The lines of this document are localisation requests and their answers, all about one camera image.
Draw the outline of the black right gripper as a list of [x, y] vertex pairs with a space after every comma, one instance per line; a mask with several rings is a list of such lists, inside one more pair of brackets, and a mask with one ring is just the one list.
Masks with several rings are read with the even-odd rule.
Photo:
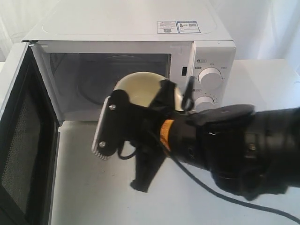
[[201, 129], [192, 115], [180, 112], [176, 84], [168, 79], [150, 107], [131, 105], [131, 144], [135, 146], [135, 179], [130, 186], [140, 192], [148, 189], [166, 157], [173, 155], [189, 164], [205, 164]]

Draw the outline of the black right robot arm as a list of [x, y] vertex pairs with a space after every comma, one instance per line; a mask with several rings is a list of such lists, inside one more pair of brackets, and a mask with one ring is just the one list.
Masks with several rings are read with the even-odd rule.
[[129, 95], [140, 119], [133, 123], [133, 189], [147, 192], [167, 157], [209, 171], [220, 189], [249, 201], [299, 187], [299, 108], [257, 112], [252, 105], [229, 105], [191, 113], [191, 88], [181, 109], [168, 80]]

